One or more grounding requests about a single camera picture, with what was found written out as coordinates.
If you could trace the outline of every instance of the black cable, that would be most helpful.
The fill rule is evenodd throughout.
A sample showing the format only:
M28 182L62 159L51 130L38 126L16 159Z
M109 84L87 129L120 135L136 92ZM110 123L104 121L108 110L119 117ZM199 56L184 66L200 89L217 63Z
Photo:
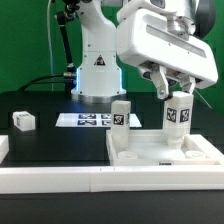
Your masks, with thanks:
M19 91L24 91L26 88L28 88L31 85L55 84L55 83L65 84L65 82L31 82L19 88Z
M31 80L30 82L28 82L28 83L37 82L37 81L41 81L41 80L44 80L44 79L58 78L58 77L62 77L62 78L63 78L64 76L63 76L63 74L46 75L46 76L42 76L42 77L33 79L33 80Z
M64 76L62 74L57 74L57 75L47 75L47 76L42 76L42 77L39 77L39 78L36 78L36 79L33 79L31 80L30 82L28 82L27 84L21 86L18 91L24 91L28 86L32 85L32 84L35 84L36 82L38 81L42 81L42 80L45 80L45 79L52 79L52 78L63 78Z

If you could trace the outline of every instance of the black tabletop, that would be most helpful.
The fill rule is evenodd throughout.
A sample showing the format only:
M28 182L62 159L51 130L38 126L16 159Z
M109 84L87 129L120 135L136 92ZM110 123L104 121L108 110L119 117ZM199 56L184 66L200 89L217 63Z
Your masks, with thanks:
M163 102L153 93L128 93L142 129L161 129ZM109 166L108 128L55 127L60 113L110 113L110 104L72 101L62 92L0 94L0 134L10 151L1 167ZM21 132L12 113L36 117L35 131ZM224 116L195 100L192 134L224 152ZM149 191L0 195L2 223L223 223L224 191Z

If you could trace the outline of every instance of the green backdrop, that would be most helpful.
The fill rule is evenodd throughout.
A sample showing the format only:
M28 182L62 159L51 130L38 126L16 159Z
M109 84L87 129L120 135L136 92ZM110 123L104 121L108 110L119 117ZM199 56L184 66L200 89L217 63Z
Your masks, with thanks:
M50 74L50 60L47 40L48 0L1 1L0 8L0 92L17 90L28 81ZM204 39L212 48L219 81L215 86L199 92L218 112L224 114L224 1L215 0L216 24ZM51 6L51 32L54 55L54 72L66 70L66 61L58 25L54 19L56 12L63 10L60 0ZM105 16L116 23L116 8L104 8ZM81 64L82 37L78 20L69 23L68 34L76 66ZM129 92L155 91L154 86L143 80L136 69L118 61L123 70L123 87ZM35 86L32 90L51 90L51 86Z

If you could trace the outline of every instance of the white platform edge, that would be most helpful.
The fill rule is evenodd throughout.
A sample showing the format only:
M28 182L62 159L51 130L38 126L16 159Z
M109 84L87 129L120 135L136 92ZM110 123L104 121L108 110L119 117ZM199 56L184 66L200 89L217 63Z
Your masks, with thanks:
M0 168L0 194L206 189L224 189L224 165Z

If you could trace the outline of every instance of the small white cube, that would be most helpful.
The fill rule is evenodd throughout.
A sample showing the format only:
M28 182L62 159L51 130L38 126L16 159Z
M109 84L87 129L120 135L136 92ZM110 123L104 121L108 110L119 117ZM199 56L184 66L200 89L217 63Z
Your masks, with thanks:
M27 111L14 112L12 118L14 120L14 125L21 131L36 129L35 117Z

